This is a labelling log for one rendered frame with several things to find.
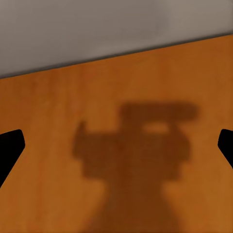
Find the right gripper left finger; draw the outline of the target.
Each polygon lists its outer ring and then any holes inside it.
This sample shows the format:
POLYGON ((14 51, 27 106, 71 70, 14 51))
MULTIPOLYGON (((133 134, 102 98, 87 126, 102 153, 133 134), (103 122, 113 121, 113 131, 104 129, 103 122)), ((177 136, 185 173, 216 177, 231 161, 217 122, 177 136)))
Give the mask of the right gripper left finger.
POLYGON ((0 187, 25 149, 21 129, 0 134, 0 187))

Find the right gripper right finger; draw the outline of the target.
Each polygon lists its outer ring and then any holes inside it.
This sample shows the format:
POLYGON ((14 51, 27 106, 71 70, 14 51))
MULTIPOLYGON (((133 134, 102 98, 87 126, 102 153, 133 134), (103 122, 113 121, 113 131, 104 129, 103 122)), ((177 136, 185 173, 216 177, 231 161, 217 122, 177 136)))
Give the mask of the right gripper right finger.
POLYGON ((217 145, 233 167, 233 131, 222 129, 217 145))

